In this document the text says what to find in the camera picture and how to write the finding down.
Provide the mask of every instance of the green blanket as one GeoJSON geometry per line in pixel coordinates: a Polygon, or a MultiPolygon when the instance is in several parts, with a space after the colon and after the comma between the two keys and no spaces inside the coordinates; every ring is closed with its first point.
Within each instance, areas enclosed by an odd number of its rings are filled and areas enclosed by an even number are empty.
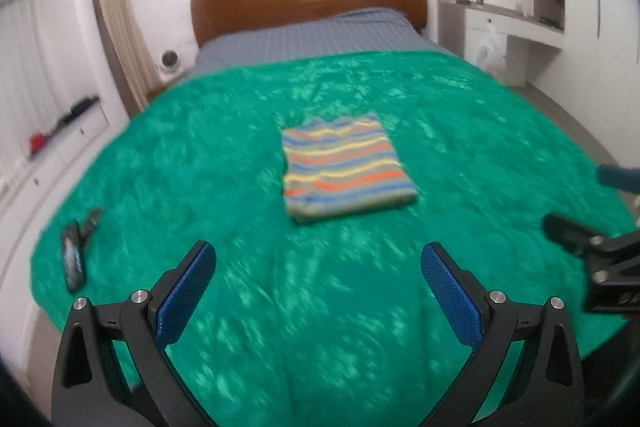
{"type": "MultiPolygon", "coordinates": [[[[198,239],[215,245],[217,272],[168,353],[225,427],[418,425],[468,356],[420,275],[430,241],[511,299],[561,296],[583,354],[621,324],[580,310],[580,261],[540,228],[556,211],[609,233],[631,230],[617,194],[544,116],[436,52],[226,70],[160,96],[100,154],[36,248],[33,294],[61,329],[73,296],[58,236],[93,206],[104,216],[81,294],[94,303],[151,287],[198,239]],[[294,224],[280,131],[369,111],[417,201],[294,224]]],[[[485,412],[507,381],[501,373],[485,412]]]]}

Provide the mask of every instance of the striped towel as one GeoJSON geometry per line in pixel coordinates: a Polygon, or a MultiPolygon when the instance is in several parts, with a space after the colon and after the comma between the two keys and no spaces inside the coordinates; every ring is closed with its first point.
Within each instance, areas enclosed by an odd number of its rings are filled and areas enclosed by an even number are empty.
{"type": "Polygon", "coordinates": [[[412,201],[415,185],[375,114],[319,118],[282,132],[289,169],[287,213],[297,221],[362,212],[412,201]]]}

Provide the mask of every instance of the gray striped bed sheet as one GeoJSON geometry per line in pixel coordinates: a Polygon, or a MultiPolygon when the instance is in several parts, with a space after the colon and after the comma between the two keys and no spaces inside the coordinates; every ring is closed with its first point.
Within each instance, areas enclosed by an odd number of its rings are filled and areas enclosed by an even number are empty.
{"type": "Polygon", "coordinates": [[[447,53],[416,33],[401,13],[369,8],[319,21],[224,35],[204,44],[188,78],[234,66],[393,50],[447,53]]]}

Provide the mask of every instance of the beige curtain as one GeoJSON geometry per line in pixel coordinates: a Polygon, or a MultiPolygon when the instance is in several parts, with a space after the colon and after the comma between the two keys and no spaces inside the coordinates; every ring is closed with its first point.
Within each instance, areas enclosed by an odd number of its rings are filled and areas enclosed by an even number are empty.
{"type": "Polygon", "coordinates": [[[133,15],[130,0],[98,0],[115,55],[133,99],[140,109],[149,90],[161,84],[153,59],[133,15]]]}

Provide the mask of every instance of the red object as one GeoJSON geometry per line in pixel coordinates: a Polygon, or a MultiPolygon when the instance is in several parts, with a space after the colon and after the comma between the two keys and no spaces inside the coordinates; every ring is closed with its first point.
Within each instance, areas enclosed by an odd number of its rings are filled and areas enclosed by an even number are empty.
{"type": "Polygon", "coordinates": [[[33,154],[34,152],[37,152],[42,147],[44,147],[44,144],[46,144],[46,142],[47,142],[47,137],[44,136],[44,134],[42,134],[40,132],[37,132],[36,134],[31,136],[31,138],[29,139],[29,146],[31,147],[31,154],[33,154]]]}

